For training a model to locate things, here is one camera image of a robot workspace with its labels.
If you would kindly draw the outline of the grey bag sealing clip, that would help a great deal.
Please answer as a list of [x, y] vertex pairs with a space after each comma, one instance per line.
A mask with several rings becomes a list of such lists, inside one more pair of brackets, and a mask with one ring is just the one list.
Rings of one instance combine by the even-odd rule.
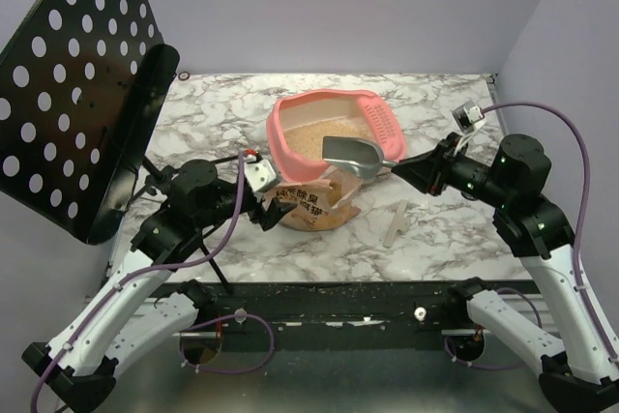
[[396, 212], [394, 213], [392, 221], [383, 240], [383, 246], [385, 248], [390, 248], [396, 240], [397, 236], [400, 233], [405, 233], [409, 229], [410, 222], [409, 218], [407, 217], [407, 208], [407, 200], [403, 199], [398, 203]]

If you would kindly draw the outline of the beige cat litter bag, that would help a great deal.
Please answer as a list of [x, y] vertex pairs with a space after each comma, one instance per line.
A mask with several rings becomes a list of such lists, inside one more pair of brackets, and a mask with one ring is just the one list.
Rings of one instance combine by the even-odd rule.
[[328, 168], [319, 179], [306, 183], [280, 183], [265, 196], [295, 203], [280, 224], [298, 231], [332, 230], [355, 218], [361, 210], [353, 205], [363, 180], [338, 168]]

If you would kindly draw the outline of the silver metal litter scoop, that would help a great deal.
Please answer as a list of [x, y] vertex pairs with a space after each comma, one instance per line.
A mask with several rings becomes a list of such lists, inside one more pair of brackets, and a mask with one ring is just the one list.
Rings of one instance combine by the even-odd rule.
[[391, 170], [397, 162], [388, 161], [381, 147], [370, 140], [354, 137], [325, 136], [322, 159], [327, 164], [362, 180], [370, 180], [383, 169]]

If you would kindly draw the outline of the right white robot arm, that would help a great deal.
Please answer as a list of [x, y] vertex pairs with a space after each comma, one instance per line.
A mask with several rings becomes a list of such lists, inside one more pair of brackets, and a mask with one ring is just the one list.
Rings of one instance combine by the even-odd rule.
[[392, 169], [419, 192], [453, 188], [494, 210], [492, 223], [527, 270], [551, 314], [554, 337], [506, 304], [479, 278], [452, 285], [447, 320], [480, 326], [507, 345], [537, 376], [558, 412], [602, 412], [618, 402], [618, 368], [603, 348], [583, 301], [587, 279], [572, 262], [575, 233], [563, 211], [542, 193], [551, 169], [544, 147], [523, 134], [504, 137], [491, 165], [457, 152], [450, 133], [420, 156]]

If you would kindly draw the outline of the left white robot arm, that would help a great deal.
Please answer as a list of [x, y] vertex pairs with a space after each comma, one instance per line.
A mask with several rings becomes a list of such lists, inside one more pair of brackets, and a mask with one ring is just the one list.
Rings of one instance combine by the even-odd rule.
[[39, 380], [30, 399], [37, 411], [43, 387], [73, 412], [92, 412], [110, 395], [121, 375], [172, 334], [207, 329], [215, 316], [212, 296], [190, 280], [168, 301], [138, 320], [133, 315], [170, 276], [212, 261], [226, 246], [238, 219], [248, 215], [272, 229], [294, 204], [262, 196], [279, 181], [271, 163], [253, 151], [234, 156], [237, 178], [227, 182], [215, 162], [192, 160], [156, 169], [145, 186], [164, 195], [159, 209], [140, 226], [123, 262], [90, 303], [49, 342], [33, 342], [24, 363]]

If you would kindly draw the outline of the clean litter in box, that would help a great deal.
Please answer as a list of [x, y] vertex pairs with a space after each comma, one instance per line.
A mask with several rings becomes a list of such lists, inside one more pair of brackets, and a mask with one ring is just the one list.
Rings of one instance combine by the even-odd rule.
[[322, 158], [322, 142], [325, 136], [375, 140], [371, 129], [363, 120], [323, 120], [287, 130], [283, 134], [289, 149], [310, 161]]

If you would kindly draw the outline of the pink cat litter box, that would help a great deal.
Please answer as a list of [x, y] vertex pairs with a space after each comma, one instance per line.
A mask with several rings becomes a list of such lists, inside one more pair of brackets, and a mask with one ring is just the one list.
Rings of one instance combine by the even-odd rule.
[[284, 180], [307, 183], [330, 167], [373, 177], [402, 160], [398, 120], [377, 94], [314, 90], [277, 100], [266, 120], [272, 159]]

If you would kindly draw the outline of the black perforated music stand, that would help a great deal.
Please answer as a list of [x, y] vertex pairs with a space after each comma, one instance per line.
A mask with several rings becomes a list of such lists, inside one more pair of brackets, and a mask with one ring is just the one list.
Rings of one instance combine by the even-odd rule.
[[1, 191], [32, 220], [1, 228], [41, 244], [112, 239], [145, 169], [164, 203], [131, 247], [179, 267], [232, 214], [235, 186], [204, 160], [158, 168], [146, 155], [179, 52], [149, 0], [36, 0], [1, 54]]

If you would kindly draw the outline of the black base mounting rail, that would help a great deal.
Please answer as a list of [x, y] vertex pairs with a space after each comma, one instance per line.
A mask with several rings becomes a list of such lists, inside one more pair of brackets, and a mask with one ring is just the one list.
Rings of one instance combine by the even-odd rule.
[[457, 298], [477, 283], [260, 282], [200, 283], [197, 320], [215, 329], [226, 351], [438, 350], [442, 337], [473, 343], [475, 326]]

